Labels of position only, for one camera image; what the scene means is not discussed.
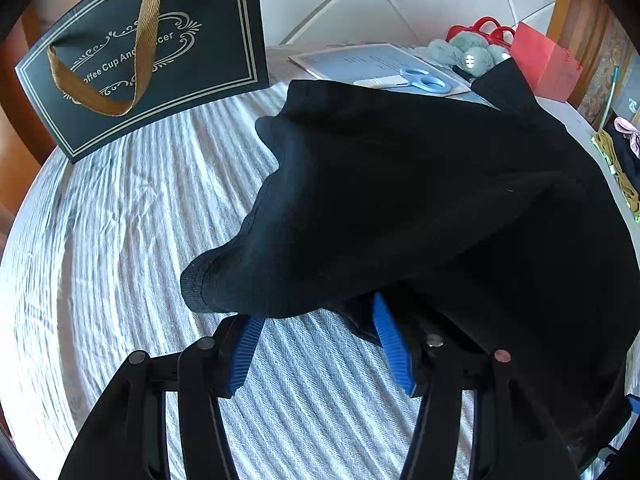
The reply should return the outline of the black t-shirt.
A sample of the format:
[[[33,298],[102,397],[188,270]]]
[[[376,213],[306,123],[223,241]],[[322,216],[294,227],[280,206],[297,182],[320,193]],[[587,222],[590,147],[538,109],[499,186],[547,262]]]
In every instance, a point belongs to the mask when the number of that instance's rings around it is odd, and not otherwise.
[[[198,313],[341,315],[381,346],[390,308],[424,387],[454,418],[473,389],[503,422],[479,477],[569,479],[628,415],[639,265],[596,161],[511,61],[479,103],[294,80],[255,128],[276,156],[239,233],[180,287]]]

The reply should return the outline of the striped bed sheet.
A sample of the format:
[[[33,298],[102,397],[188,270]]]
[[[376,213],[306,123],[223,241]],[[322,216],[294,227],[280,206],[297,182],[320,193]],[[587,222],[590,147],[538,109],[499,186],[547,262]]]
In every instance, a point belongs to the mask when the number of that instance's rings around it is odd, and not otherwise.
[[[54,479],[131,351],[154,356],[211,332],[180,271],[230,240],[276,166],[255,132],[305,72],[268,54],[269,89],[170,116],[81,162],[53,153],[1,259],[1,403],[18,452]],[[391,479],[418,404],[380,350],[317,311],[270,322],[247,382],[222,407],[244,479]]]

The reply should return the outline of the blue scissors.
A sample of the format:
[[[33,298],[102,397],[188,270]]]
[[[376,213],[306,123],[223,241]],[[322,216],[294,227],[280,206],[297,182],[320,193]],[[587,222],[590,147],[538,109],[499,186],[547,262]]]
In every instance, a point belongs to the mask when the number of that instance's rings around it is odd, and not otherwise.
[[[448,82],[432,75],[427,70],[420,70],[420,68],[402,68],[398,75],[356,80],[354,85],[371,89],[413,87],[422,92],[437,94],[438,96],[444,96],[451,90]]]

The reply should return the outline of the white paper sheet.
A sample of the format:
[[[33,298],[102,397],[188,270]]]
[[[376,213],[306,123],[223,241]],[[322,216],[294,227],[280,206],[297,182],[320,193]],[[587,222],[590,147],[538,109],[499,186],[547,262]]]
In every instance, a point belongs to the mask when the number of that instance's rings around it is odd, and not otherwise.
[[[361,79],[398,75],[402,68],[420,68],[442,78],[451,86],[444,96],[456,96],[470,91],[470,87],[459,79],[448,75],[433,65],[391,44],[365,44],[364,46],[324,49],[316,52],[293,54],[290,60],[320,80],[333,80],[343,84],[354,84]],[[413,87],[378,89],[419,96],[428,94]]]

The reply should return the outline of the olive yellow folded garment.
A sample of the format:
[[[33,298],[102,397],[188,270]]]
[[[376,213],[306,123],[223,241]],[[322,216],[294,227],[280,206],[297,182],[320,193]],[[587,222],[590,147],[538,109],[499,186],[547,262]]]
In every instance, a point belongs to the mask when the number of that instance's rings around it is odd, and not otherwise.
[[[608,170],[610,170],[610,173],[614,177],[618,187],[624,194],[625,202],[631,213],[634,215],[634,221],[639,223],[639,193],[623,172],[622,166],[620,166],[620,161],[617,159],[612,138],[605,131],[600,130],[593,135],[591,143],[602,155],[605,163],[608,165]]]

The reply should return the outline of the navy folded garment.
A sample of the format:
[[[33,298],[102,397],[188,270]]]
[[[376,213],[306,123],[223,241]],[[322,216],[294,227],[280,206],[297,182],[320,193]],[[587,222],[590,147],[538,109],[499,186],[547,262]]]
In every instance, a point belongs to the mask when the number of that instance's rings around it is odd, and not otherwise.
[[[629,141],[619,132],[614,132],[615,151],[624,174],[637,192],[640,192],[640,160],[631,151]]]

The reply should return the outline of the dark green gift bag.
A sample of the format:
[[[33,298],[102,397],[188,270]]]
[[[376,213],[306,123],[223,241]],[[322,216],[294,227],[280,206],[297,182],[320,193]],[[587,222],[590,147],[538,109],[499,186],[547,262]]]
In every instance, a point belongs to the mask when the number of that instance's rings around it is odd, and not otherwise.
[[[268,87],[259,0],[81,0],[15,67],[71,162],[172,114]]]

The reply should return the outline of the grey plush toy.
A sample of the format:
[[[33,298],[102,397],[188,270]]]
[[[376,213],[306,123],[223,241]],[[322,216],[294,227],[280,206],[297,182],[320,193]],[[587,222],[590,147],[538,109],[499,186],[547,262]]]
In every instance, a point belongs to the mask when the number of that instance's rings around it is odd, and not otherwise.
[[[473,78],[485,75],[511,57],[503,46],[491,44],[477,32],[457,32],[450,40],[434,39],[427,48],[427,57],[441,66],[457,68]]]

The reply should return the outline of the red paper bag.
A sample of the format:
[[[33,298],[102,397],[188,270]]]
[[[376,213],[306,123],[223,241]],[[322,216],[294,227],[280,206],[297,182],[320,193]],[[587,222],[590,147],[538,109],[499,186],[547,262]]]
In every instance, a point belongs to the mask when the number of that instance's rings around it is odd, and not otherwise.
[[[510,49],[518,69],[535,96],[565,102],[582,74],[569,50],[525,23],[518,25]]]

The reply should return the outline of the pink folded garment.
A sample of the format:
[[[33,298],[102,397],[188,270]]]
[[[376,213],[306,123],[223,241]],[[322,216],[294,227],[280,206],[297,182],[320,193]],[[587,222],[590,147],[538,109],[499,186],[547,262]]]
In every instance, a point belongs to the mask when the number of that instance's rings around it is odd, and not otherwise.
[[[640,130],[623,117],[614,119],[614,128],[628,140],[631,151],[640,158]]]

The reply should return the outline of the red handled object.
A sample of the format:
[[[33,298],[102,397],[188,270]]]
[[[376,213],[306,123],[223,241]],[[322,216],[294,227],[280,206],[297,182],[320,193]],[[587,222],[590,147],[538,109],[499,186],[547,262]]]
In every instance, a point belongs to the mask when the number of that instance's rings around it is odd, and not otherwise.
[[[515,30],[509,26],[503,26],[492,16],[483,16],[473,25],[454,25],[447,32],[446,40],[450,41],[460,32],[474,32],[474,34],[484,37],[488,44],[510,49]]]

